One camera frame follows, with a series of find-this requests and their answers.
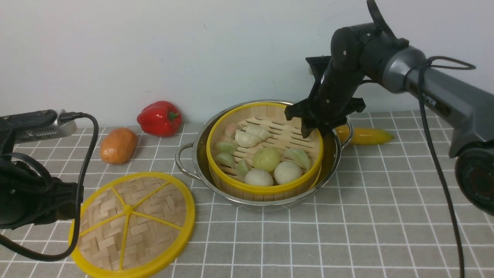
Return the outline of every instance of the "red bell pepper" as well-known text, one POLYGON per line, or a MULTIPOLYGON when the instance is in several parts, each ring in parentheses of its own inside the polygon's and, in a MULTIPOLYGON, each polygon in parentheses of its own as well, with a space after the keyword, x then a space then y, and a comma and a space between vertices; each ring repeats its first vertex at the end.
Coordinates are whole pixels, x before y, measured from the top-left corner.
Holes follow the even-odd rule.
POLYGON ((159 137, 174 135, 182 124, 182 116, 168 101, 157 101, 146 106, 137 116, 142 131, 159 137))

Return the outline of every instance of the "pot handle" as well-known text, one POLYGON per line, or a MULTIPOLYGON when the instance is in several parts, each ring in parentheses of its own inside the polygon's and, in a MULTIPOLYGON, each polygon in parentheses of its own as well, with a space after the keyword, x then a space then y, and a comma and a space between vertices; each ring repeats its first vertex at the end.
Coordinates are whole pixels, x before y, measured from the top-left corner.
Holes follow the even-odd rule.
POLYGON ((201 180, 201 177, 199 177, 196 173, 191 172, 187 169, 185 169, 184 165, 182 164, 182 161, 180 160, 180 154, 183 152, 183 150, 191 148, 194 144, 193 143, 188 143, 186 145, 178 147, 177 152, 175 153, 175 163, 177 164, 178 169, 186 176, 201 180))
POLYGON ((348 146, 350 141, 353 139, 353 135, 355 134, 355 131, 353 130, 353 126, 349 121, 346 122, 346 125, 348 126, 348 130, 350 131, 350 133, 348 134, 348 137, 345 139, 345 141, 341 143, 341 149, 348 146))

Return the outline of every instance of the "yellow rim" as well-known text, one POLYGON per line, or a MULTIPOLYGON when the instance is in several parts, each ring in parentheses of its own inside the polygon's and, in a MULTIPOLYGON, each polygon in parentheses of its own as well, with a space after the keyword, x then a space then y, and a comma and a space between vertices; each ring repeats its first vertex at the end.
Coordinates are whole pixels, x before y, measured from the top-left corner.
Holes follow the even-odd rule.
MULTIPOLYGON (((218 128, 219 123, 221 123, 225 118, 227 118, 231 114, 233 114, 239 110, 249 108, 249 107, 266 106, 266 105, 283 107, 283 108, 285 108, 287 106, 286 104, 275 103, 275 102, 260 102, 260 103, 251 103, 251 104, 239 106, 235 109, 228 111, 218 121, 216 121, 214 126, 211 128, 210 134, 213 134, 216 131, 216 129, 218 128)), ((242 191, 248 192, 248 193, 252 193, 252 194, 279 194, 279 193, 283 193, 287 190, 294 189, 294 188, 298 187, 300 184, 308 181, 310 179, 310 177, 313 176, 320 169, 321 163, 323 160, 323 153, 324 153, 322 150, 322 148, 324 147, 323 137, 321 136, 321 133, 319 132, 319 130, 316 129, 315 131, 317 133, 317 138, 319 140, 319 146, 321 146, 321 151, 319 152, 319 156, 318 156, 316 162, 314 163, 314 165, 312 165, 312 167, 302 177, 300 177, 299 179, 297 179, 291 183, 287 183, 284 185, 275 185, 275 186, 263 187, 263 186, 248 185, 248 184, 242 183, 242 182, 232 178, 231 176, 224 173, 218 167, 215 160, 213 159, 213 155, 211 153, 211 136, 208 136, 207 142, 206 142, 206 153, 207 153, 207 159, 209 161, 210 169, 212 169, 212 171, 214 171, 220 177, 220 179, 228 182, 231 186, 236 187, 236 188, 238 188, 242 191)))
MULTIPOLYGON (((176 225, 173 225, 173 224, 168 223, 166 221, 163 221, 161 219, 154 219, 154 220, 161 222, 165 225, 169 225, 169 226, 174 227, 174 228, 179 228, 180 234, 178 235, 177 239, 173 242, 173 244, 167 250, 165 250, 160 256, 156 257, 154 260, 152 260, 151 262, 149 262, 145 265, 142 265, 142 266, 139 266, 139 267, 136 267, 133 269, 128 269, 128 270, 111 271, 111 270, 104 270, 104 269, 98 268, 98 267, 94 266, 93 264, 91 264, 90 262, 88 262, 84 258, 84 256, 81 254, 81 252, 79 250, 79 247, 77 246, 72 253, 72 258, 73 258, 74 262, 77 264, 77 266, 79 266, 79 268, 82 271, 84 271, 86 274, 88 274, 89 276, 96 277, 96 278, 99 278, 99 277, 137 278, 137 277, 152 276, 152 275, 158 273, 159 271, 161 271, 162 269, 164 269, 165 267, 167 267, 170 263, 172 263, 175 260, 175 258, 177 258, 178 255, 180 255, 180 253, 184 250, 184 248, 187 246, 187 243, 189 242, 189 239, 192 235, 192 231, 194 229, 194 222, 195 222, 196 211, 195 211, 195 206, 194 206, 194 199, 193 199, 192 194, 190 193, 189 189, 185 186, 185 184, 183 182, 181 182, 179 179, 177 179, 175 177, 172 177, 170 175, 163 174, 163 173, 158 173, 158 172, 136 173, 136 174, 131 174, 128 176, 120 177, 114 181, 111 181, 110 183, 106 184, 102 188, 98 189, 95 193, 93 193, 91 195, 91 197, 89 197, 84 202, 84 204, 82 205, 82 208, 81 208, 81 217, 84 215, 84 212, 87 210, 88 205, 91 204, 99 194, 101 194, 102 192, 105 192, 106 190, 108 190, 110 188, 114 190, 114 186, 116 186, 117 184, 124 182, 126 180, 129 180, 129 179, 138 178, 138 177, 161 178, 161 179, 167 180, 168 184, 175 185, 180 190, 180 192, 184 196, 186 207, 187 207, 187 213, 186 213, 184 225, 182 227, 177 227, 176 225)), ((132 212, 132 213, 135 213, 136 215, 139 215, 139 216, 143 216, 143 214, 141 214, 141 213, 136 213, 136 212, 132 212)), ((122 215, 120 215, 120 216, 112 217, 110 220, 113 220, 113 219, 118 218, 118 217, 125 217, 125 213, 122 213, 122 215)), ((128 220, 126 221, 125 227, 124 227, 124 231, 127 231, 127 230, 128 230, 128 220)), ((72 224, 71 224, 70 230, 69 230, 69 245, 72 241, 73 231, 74 231, 74 222, 72 221, 72 224)), ((124 243, 122 246, 122 250, 125 250, 125 245, 124 245, 125 244, 125 233, 126 232, 124 232, 124 236, 123 236, 123 242, 124 243)))

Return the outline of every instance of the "woven bamboo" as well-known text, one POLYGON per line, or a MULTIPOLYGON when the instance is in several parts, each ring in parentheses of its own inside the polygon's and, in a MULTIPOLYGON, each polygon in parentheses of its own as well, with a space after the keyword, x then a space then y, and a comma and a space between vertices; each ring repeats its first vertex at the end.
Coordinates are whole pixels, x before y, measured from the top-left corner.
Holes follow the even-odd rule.
POLYGON ((165 179, 138 177, 99 194, 81 218, 78 248, 104 270, 128 270, 163 254, 187 215, 181 191, 165 179))

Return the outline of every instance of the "yellow banana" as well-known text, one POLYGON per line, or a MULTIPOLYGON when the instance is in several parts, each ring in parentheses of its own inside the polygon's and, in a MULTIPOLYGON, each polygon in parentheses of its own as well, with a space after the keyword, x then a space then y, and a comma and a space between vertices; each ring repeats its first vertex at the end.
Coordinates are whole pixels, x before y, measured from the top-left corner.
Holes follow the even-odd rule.
MULTIPOLYGON (((335 128, 336 133, 341 142, 348 138, 350 131, 348 126, 340 126, 335 128)), ((353 145, 379 145, 384 144, 392 139, 394 136, 382 129, 371 129, 371 128, 353 128, 354 135, 350 141, 353 145)))

